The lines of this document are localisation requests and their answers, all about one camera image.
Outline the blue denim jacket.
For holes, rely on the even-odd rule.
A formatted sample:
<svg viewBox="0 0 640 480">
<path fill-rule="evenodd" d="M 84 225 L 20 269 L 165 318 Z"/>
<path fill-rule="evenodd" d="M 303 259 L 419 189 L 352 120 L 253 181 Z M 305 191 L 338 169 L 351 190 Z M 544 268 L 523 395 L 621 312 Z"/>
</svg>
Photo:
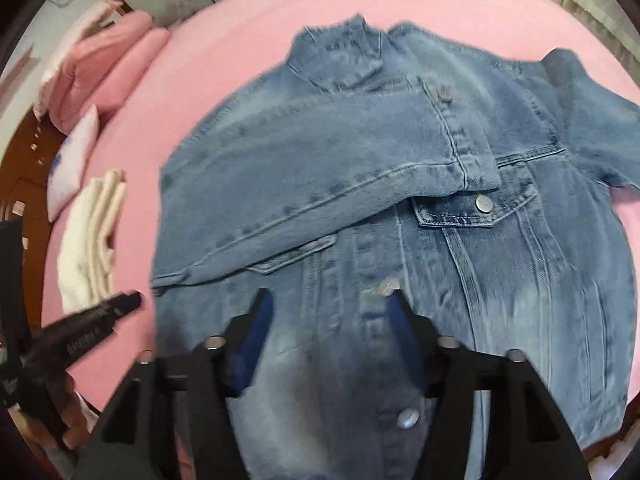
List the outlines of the blue denim jacket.
<svg viewBox="0 0 640 480">
<path fill-rule="evenodd" d="M 160 170 L 157 347 L 274 318 L 230 412 L 255 479 L 408 479 L 434 410 L 384 298 L 532 361 L 577 442 L 623 422 L 634 262 L 611 200 L 639 184 L 639 109 L 573 52 L 498 58 L 413 24 L 308 28 Z"/>
</svg>

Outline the folded white cream clothes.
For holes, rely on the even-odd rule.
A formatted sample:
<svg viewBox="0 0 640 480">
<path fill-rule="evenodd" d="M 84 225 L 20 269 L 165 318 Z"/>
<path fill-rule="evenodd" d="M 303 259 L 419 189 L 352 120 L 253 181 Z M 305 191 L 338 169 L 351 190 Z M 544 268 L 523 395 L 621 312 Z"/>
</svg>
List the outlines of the folded white cream clothes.
<svg viewBox="0 0 640 480">
<path fill-rule="evenodd" d="M 72 314 L 114 295 L 110 239 L 127 191 L 125 171 L 93 178 L 75 197 L 58 253 L 62 310 Z"/>
</svg>

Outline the small white printed pillow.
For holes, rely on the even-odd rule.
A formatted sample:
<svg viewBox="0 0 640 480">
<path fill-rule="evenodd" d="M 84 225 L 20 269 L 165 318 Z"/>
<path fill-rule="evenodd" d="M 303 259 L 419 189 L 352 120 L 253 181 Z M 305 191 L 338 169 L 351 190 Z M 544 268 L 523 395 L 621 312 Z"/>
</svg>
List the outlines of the small white printed pillow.
<svg viewBox="0 0 640 480">
<path fill-rule="evenodd" d="M 79 191 L 87 160 L 99 132 L 99 113 L 93 105 L 58 149 L 47 183 L 47 214 L 51 223 L 55 222 L 66 204 Z"/>
</svg>

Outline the brown wooden headboard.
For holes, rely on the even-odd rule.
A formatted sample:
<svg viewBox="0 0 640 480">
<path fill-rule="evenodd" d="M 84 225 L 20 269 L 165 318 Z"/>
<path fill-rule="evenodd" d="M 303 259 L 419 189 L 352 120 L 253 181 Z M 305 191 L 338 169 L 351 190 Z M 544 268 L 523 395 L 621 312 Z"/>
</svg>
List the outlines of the brown wooden headboard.
<svg viewBox="0 0 640 480">
<path fill-rule="evenodd" d="M 1 219 L 23 222 L 23 290 L 29 325 L 41 325 L 44 263 L 52 223 L 47 214 L 47 184 L 55 155 L 65 140 L 50 120 L 27 113 L 1 162 Z"/>
</svg>

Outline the folded pink quilt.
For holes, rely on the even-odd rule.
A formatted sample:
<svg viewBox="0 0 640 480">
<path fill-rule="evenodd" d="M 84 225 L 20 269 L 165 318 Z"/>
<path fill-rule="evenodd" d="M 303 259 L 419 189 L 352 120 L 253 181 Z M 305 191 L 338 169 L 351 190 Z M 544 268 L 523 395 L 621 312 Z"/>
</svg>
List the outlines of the folded pink quilt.
<svg viewBox="0 0 640 480">
<path fill-rule="evenodd" d="M 90 106 L 107 122 L 125 105 L 171 31 L 154 27 L 150 14 L 134 11 L 78 42 L 62 64 L 48 115 L 58 131 L 69 134 Z"/>
</svg>

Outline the pink bed sheet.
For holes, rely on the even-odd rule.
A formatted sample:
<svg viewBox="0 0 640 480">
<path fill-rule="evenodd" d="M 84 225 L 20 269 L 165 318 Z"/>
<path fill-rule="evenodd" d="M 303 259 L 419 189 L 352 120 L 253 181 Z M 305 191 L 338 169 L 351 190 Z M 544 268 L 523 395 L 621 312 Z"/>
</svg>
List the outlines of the pink bed sheet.
<svg viewBox="0 0 640 480">
<path fill-rule="evenodd" d="M 224 0 L 180 25 L 102 132 L 89 174 L 122 167 L 129 183 L 115 233 L 114 283 L 144 292 L 145 308 L 73 369 L 78 391 L 103 408 L 136 354 L 157 347 L 153 260 L 160 235 L 160 170 L 213 110 L 283 64 L 297 36 L 363 18 L 402 23 L 498 58 L 537 62 L 573 52 L 597 84 L 639 108 L 639 90 L 614 55 L 550 0 Z"/>
</svg>

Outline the pink lace pillow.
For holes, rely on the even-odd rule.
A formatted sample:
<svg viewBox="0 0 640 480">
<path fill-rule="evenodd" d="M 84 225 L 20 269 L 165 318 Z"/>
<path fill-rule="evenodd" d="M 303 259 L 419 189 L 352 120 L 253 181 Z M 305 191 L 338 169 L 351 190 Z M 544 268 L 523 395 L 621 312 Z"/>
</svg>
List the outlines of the pink lace pillow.
<svg viewBox="0 0 640 480">
<path fill-rule="evenodd" d="M 81 42 L 81 40 L 96 34 L 101 29 L 101 24 L 123 5 L 122 0 L 101 0 L 93 6 L 90 6 L 90 8 L 81 14 L 81 16 L 73 22 L 72 26 L 67 29 L 67 32 L 63 35 L 58 46 L 50 56 L 40 79 L 38 94 L 32 106 L 32 111 L 38 122 L 40 122 L 49 110 L 55 85 L 58 82 L 58 78 L 60 78 L 62 64 L 70 55 L 70 50 L 72 50 L 78 42 Z"/>
</svg>

